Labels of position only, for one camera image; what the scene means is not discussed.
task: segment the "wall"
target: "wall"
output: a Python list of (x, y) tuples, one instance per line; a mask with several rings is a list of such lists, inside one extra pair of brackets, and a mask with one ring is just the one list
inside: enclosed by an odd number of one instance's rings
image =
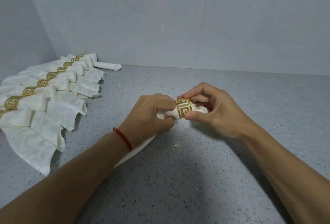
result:
[(0, 81), (56, 59), (32, 0), (0, 0)]
[(329, 0), (33, 0), (57, 55), (330, 75)]

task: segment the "person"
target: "person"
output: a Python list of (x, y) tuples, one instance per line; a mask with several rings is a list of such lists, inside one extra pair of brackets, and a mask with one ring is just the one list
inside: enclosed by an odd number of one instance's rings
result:
[[(254, 155), (295, 223), (330, 223), (330, 182), (281, 146), (227, 92), (201, 83), (180, 98), (190, 98), (211, 109), (210, 113), (186, 113), (187, 120), (209, 124), (216, 132), (240, 141)], [(174, 119), (158, 119), (157, 110), (175, 107), (169, 96), (143, 95), (118, 130), (133, 148), (137, 147), (173, 127)], [(105, 134), (91, 148), (0, 209), (0, 222), (74, 223), (97, 187), (128, 152), (118, 133)]]

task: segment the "red bracelet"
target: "red bracelet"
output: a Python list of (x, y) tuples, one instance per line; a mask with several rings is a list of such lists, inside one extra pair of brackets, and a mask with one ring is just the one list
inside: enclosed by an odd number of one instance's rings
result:
[(128, 141), (128, 139), (125, 137), (125, 135), (123, 135), (123, 133), (120, 132), (116, 127), (114, 127), (112, 130), (115, 131), (117, 134), (120, 135), (120, 137), (124, 140), (124, 142), (125, 142), (126, 145), (128, 146), (128, 149), (129, 149), (130, 151), (132, 151), (132, 145), (131, 145), (131, 143)]

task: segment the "gray speckled surface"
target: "gray speckled surface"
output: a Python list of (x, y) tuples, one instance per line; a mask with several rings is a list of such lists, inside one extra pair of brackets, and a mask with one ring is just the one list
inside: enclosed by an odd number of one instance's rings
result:
[[(330, 179), (330, 77), (123, 65), (66, 132), (52, 171), (118, 126), (142, 94), (175, 98), (201, 81), (227, 90), (281, 144)], [(0, 207), (43, 178), (0, 132)], [(78, 223), (290, 223), (237, 141), (180, 120), (101, 184)]]

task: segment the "speckled countertop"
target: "speckled countertop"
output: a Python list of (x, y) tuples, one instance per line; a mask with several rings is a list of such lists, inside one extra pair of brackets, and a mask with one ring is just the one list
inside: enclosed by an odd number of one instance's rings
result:
[[(52, 171), (118, 126), (142, 94), (172, 98), (205, 81), (227, 90), (282, 145), (330, 179), (330, 77), (123, 65), (65, 132)], [(0, 132), (0, 207), (43, 178)], [(240, 143), (180, 120), (101, 184), (78, 223), (290, 223)]]

